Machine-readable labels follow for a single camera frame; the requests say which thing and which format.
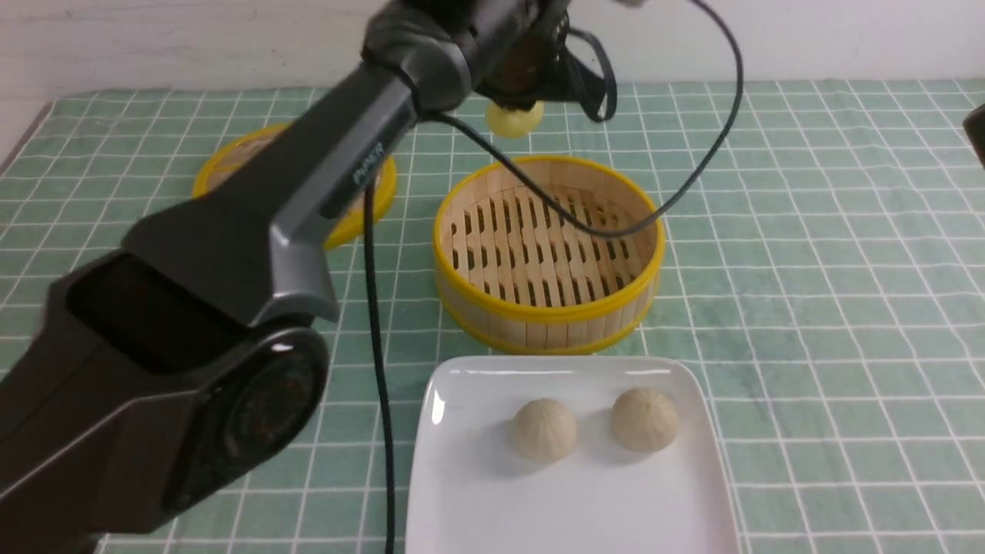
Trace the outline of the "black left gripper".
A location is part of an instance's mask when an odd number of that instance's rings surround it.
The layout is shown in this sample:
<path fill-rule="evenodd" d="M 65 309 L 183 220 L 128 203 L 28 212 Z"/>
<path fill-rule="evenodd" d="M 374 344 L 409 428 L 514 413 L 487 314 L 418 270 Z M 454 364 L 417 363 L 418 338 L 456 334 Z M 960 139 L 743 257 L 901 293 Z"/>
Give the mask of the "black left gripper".
<path fill-rule="evenodd" d="M 536 102 L 609 108 L 609 56 L 597 36 L 571 25 L 570 4 L 539 1 L 537 21 L 482 79 L 478 94 L 502 108 L 532 108 Z M 598 72 L 571 52 L 569 38 L 590 47 Z"/>

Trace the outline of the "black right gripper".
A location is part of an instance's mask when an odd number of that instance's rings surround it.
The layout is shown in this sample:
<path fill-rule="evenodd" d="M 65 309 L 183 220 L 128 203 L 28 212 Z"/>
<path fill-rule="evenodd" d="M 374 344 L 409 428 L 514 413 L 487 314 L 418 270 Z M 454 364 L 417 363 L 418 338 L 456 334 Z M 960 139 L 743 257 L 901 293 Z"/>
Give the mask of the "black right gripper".
<path fill-rule="evenodd" d="M 985 104 L 970 110 L 963 120 L 963 130 L 976 158 L 985 166 Z"/>

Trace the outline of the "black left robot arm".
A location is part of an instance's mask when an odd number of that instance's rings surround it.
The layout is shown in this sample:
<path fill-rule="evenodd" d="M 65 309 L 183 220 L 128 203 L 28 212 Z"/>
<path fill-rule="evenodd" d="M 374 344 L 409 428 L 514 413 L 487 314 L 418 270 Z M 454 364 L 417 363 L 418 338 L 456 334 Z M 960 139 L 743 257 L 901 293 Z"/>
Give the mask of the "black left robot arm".
<path fill-rule="evenodd" d="M 154 532 L 277 456 L 316 413 L 339 307 L 324 245 L 408 131 L 521 62 L 566 1 L 391 1 L 359 64 L 214 192 L 53 282 L 2 380 L 2 551 Z"/>

